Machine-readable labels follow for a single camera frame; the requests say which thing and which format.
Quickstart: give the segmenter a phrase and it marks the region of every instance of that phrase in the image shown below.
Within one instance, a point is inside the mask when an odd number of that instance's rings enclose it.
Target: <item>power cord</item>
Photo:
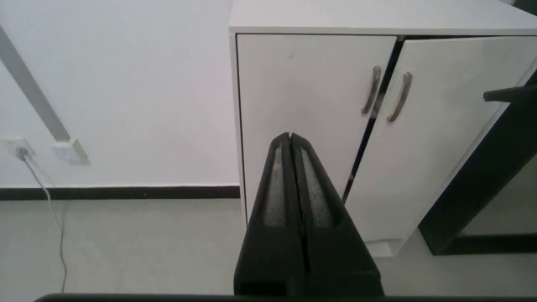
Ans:
[[[27,157],[29,156],[28,150],[24,147],[17,147],[16,148],[16,155],[17,158],[22,160],[30,172],[32,172],[32,176],[34,177],[35,181],[41,186],[41,189],[43,189],[44,193],[47,195],[47,201],[49,202],[49,210],[50,214],[52,214],[52,217],[54,217],[54,220],[56,222],[56,226],[58,227],[58,232],[60,232],[60,259],[61,259],[61,265],[64,267],[64,280],[61,284],[61,293],[63,294],[65,292],[65,281],[67,280],[67,266],[65,265],[64,260],[64,227],[58,220],[58,217],[52,210],[52,200],[50,199],[50,193],[47,190],[47,188],[44,187],[43,183],[39,180],[39,177],[37,177],[37,174],[34,172],[34,169],[32,169],[32,166],[29,164]]]

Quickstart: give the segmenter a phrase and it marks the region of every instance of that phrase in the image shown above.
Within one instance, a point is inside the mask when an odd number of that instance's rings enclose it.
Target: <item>white cable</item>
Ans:
[[[24,163],[26,164],[30,172],[32,172],[32,176],[34,177],[35,181],[37,181],[39,186],[41,186],[41,189],[43,189],[44,193],[47,195],[47,201],[49,202],[50,214],[52,214],[52,217],[54,217],[56,226],[58,227],[58,231],[60,232],[60,259],[61,259],[61,265],[64,267],[64,280],[61,284],[61,293],[63,294],[65,292],[65,281],[67,280],[67,266],[65,265],[65,260],[64,260],[64,228],[62,224],[60,223],[60,221],[58,220],[58,217],[56,217],[54,210],[52,210],[52,200],[50,199],[49,191],[47,190],[47,188],[44,187],[43,183],[41,183],[41,180],[39,180],[39,177],[37,177],[37,174],[34,172],[34,169],[32,169],[32,166],[28,163],[28,160],[26,159],[26,157],[28,156],[28,150],[25,149],[25,151],[26,152],[18,151],[19,154],[21,155],[18,157],[22,161],[24,161]]]

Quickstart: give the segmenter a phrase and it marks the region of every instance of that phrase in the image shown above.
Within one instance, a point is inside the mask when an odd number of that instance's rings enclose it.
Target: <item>floor tile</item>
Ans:
[[[63,201],[54,201],[62,212]],[[0,301],[60,292],[60,234],[45,200],[0,202]]]
[[[152,200],[120,292],[232,294],[242,245],[238,200]]]
[[[138,239],[146,200],[72,200],[65,215],[65,292],[114,293]]]
[[[537,254],[432,256],[416,231],[375,262],[388,295],[537,296]]]

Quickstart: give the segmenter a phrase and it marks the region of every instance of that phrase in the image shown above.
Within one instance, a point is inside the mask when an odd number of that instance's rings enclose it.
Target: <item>cabinet top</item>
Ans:
[[[499,0],[234,0],[229,30],[266,34],[537,35]]]

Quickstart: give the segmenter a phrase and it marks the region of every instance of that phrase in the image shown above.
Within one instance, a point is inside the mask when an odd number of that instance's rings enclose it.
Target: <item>white wall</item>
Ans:
[[[237,185],[231,0],[0,0],[0,23],[91,165],[54,139],[0,65],[0,137],[25,137],[47,185]],[[0,187],[35,187],[0,148]]]

